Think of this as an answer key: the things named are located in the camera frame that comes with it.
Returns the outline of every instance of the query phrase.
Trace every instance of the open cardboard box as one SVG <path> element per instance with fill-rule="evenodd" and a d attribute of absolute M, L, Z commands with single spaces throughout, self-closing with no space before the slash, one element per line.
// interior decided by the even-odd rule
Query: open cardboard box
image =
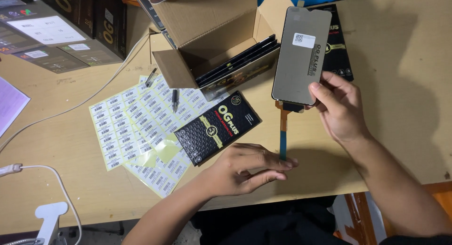
<path fill-rule="evenodd" d="M 177 49 L 153 51 L 170 88 L 198 88 L 195 78 L 266 37 L 283 32 L 290 0 L 165 0 L 152 4 Z M 279 49 L 204 86 L 208 100 L 272 68 Z"/>

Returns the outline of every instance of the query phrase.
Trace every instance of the hand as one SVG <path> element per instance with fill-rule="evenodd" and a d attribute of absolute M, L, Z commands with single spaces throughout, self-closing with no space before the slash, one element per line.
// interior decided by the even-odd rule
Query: hand
<path fill-rule="evenodd" d="M 313 82 L 309 91 L 320 103 L 316 105 L 326 132 L 339 144 L 369 137 L 363 115 L 361 92 L 352 83 L 322 71 L 320 83 Z"/>
<path fill-rule="evenodd" d="M 286 180 L 284 171 L 298 166 L 296 159 L 279 159 L 279 155 L 258 144 L 234 143 L 217 161 L 202 171 L 196 179 L 202 179 L 210 196 L 235 196 L 248 194 L 274 180 Z M 248 170 L 267 168 L 255 174 Z"/>

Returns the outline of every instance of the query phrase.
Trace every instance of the white stand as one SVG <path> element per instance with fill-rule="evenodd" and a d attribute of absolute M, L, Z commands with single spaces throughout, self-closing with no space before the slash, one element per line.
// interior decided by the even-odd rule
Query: white stand
<path fill-rule="evenodd" d="M 35 216 L 44 219 L 37 235 L 38 238 L 44 238 L 43 245 L 52 244 L 53 240 L 57 238 L 58 220 L 60 215 L 65 214 L 68 209 L 67 202 L 56 202 L 37 207 L 34 212 Z"/>

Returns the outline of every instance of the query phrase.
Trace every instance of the qr code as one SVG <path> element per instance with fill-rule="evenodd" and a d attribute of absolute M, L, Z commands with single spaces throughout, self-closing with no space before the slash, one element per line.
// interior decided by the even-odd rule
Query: qr code
<path fill-rule="evenodd" d="M 105 18 L 109 20 L 111 24 L 113 24 L 113 15 L 105 8 Z"/>
<path fill-rule="evenodd" d="M 303 42 L 303 35 L 302 34 L 295 35 L 295 42 Z"/>

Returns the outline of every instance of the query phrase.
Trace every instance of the wooden desk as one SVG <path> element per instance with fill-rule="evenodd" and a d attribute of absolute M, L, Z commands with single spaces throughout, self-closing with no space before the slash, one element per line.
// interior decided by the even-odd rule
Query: wooden desk
<path fill-rule="evenodd" d="M 368 126 L 423 184 L 445 181 L 452 168 L 451 1 L 337 3 Z M 145 20 L 144 13 L 129 20 L 135 27 L 129 35 L 135 41 L 148 26 L 136 19 L 140 16 Z M 118 68 L 107 65 L 57 75 L 11 55 L 0 58 L 1 76 L 31 97 L 0 142 L 28 123 L 80 103 Z M 0 166 L 54 167 L 82 224 L 141 217 L 160 199 L 124 168 L 106 172 L 88 106 L 136 84 L 140 74 L 149 74 L 149 60 L 147 43 L 86 104 L 21 132 L 1 153 Z M 272 82 L 268 72 L 240 87 L 263 122 L 239 142 L 278 149 L 279 111 L 270 96 Z M 324 132 L 315 110 L 292 113 L 288 122 L 287 154 L 301 162 L 289 180 L 268 184 L 251 195 L 215 198 L 204 209 L 366 190 L 346 153 Z M 214 161 L 190 167 L 179 186 Z M 34 216 L 36 207 L 65 200 L 54 174 L 35 168 L 2 177 L 0 195 L 0 234 L 39 229 L 42 220 Z M 76 225 L 70 211 L 60 219 L 60 226 L 68 225 Z"/>

